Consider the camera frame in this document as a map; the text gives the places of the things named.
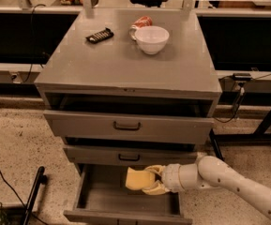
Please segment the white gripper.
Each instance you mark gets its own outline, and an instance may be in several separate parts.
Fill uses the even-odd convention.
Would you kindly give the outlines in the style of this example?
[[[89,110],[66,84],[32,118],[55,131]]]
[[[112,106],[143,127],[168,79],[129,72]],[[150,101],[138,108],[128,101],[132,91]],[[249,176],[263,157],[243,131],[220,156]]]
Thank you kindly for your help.
[[[163,195],[168,192],[183,192],[188,189],[198,189],[202,187],[202,178],[198,172],[196,163],[181,165],[170,164],[151,165],[145,168],[146,171],[161,176],[161,181],[157,180],[150,187],[144,187],[142,192],[151,195]]]

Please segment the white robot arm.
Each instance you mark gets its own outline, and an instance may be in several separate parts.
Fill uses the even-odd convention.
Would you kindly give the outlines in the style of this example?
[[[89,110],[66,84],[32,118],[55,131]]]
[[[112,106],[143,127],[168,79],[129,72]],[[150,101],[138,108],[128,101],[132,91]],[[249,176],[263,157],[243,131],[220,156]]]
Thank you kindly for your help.
[[[162,195],[187,189],[225,188],[271,220],[271,188],[248,179],[217,157],[199,157],[187,165],[152,165],[144,171],[150,177],[160,177],[142,188],[145,194]]]

